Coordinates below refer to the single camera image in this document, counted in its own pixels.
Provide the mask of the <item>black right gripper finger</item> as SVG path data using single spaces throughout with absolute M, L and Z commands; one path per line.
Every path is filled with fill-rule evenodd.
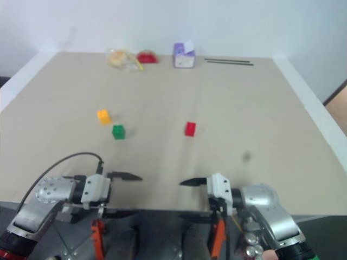
M 214 213 L 182 213 L 179 216 L 186 220 L 215 220 L 217 218 Z
M 180 183 L 181 186 L 201 186 L 207 184 L 207 178 L 191 178 Z

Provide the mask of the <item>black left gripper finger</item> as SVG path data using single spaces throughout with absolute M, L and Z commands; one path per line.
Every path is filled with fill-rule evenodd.
M 127 181 L 142 181 L 143 179 L 137 175 L 128 172 L 110 172 L 107 177 L 113 180 L 114 178 L 120 178 Z
M 138 210 L 117 210 L 117 209 L 104 209 L 102 213 L 103 218 L 126 218 L 138 214 Z

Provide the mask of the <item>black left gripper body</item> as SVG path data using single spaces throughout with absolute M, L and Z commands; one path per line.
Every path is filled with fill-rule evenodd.
M 112 192 L 111 188 L 112 181 L 110 178 L 104 178 L 102 183 L 101 183 L 101 191 L 100 191 L 100 196 L 98 200 L 98 217 L 103 217 L 104 213 L 106 212 L 106 205 L 110 201 L 110 196 Z

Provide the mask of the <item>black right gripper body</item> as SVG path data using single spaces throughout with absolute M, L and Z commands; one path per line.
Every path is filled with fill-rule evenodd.
M 217 217 L 217 215 L 221 215 L 222 217 L 226 217 L 229 215 L 229 201 L 223 198 L 208 198 L 209 206 L 212 211 L 212 215 Z

